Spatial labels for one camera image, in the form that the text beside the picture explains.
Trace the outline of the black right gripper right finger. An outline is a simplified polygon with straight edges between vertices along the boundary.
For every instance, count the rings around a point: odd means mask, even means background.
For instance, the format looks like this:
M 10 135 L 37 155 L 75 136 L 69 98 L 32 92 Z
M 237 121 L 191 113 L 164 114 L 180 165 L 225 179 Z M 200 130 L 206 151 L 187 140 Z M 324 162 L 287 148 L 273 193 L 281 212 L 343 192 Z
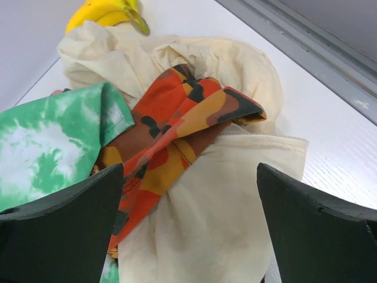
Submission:
M 376 282 L 376 210 L 265 163 L 257 187 L 282 282 Z

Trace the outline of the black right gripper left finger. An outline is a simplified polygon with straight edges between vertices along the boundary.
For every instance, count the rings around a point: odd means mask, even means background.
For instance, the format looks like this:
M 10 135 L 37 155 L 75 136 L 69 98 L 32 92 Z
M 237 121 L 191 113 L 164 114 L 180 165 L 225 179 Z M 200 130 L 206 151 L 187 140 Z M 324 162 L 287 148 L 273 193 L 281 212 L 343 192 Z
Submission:
M 99 282 L 123 189 L 112 165 L 1 212 L 1 282 Z

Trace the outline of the green tie-dye cloth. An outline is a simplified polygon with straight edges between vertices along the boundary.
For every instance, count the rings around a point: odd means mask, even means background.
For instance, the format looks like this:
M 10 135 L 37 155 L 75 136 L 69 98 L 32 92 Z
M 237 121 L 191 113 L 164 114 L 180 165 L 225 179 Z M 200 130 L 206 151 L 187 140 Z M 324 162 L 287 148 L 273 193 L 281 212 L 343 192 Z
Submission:
M 72 90 L 1 114 L 1 212 L 92 175 L 100 151 L 134 125 L 110 83 Z

